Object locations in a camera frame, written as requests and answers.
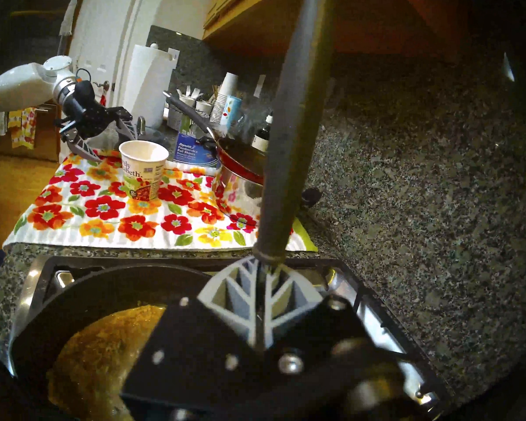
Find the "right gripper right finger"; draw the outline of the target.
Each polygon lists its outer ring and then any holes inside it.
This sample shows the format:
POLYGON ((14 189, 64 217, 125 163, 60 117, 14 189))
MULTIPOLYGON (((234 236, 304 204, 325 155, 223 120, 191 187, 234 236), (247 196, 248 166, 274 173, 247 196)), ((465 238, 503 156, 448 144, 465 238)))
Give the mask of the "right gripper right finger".
POLYGON ((344 297, 322 295, 298 272, 263 266, 265 343, 280 337, 265 356, 276 363, 276 383, 263 394, 263 407, 403 407, 403 373, 386 351, 377 348, 344 297), (282 273, 294 290, 294 305, 276 316, 274 289, 282 273))

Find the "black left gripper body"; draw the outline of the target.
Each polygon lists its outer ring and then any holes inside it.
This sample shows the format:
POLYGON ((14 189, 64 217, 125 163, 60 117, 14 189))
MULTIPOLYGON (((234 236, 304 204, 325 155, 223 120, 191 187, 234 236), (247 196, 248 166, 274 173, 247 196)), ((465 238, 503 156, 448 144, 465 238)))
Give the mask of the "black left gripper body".
POLYGON ((105 107, 95 99, 90 81, 63 80, 55 88, 55 101, 65 118, 56 119, 60 130, 77 129, 80 137, 95 137, 118 117, 132 117, 124 107, 105 107))

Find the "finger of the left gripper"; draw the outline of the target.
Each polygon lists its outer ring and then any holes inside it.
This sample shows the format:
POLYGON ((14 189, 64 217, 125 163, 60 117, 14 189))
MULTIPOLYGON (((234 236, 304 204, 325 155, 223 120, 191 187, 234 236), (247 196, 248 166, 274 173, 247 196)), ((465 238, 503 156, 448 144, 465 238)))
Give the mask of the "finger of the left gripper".
POLYGON ((118 117, 116 119, 116 129, 120 135, 128 140, 137 140, 137 130, 133 124, 133 117, 118 117))
POLYGON ((90 162, 100 161, 98 155, 86 144, 84 139, 80 137, 77 129, 72 128, 70 130, 61 130, 60 138, 62 142, 67 144, 71 153, 90 162))

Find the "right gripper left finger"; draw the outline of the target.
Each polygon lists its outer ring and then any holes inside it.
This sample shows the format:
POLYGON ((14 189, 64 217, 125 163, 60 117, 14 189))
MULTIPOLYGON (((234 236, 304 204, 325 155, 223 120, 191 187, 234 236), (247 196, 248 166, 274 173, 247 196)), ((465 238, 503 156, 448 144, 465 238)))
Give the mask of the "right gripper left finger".
POLYGON ((121 267, 123 309, 166 305, 123 384, 126 407, 234 407, 265 393, 265 358, 247 343, 251 322, 240 321, 253 312, 243 261, 121 267))

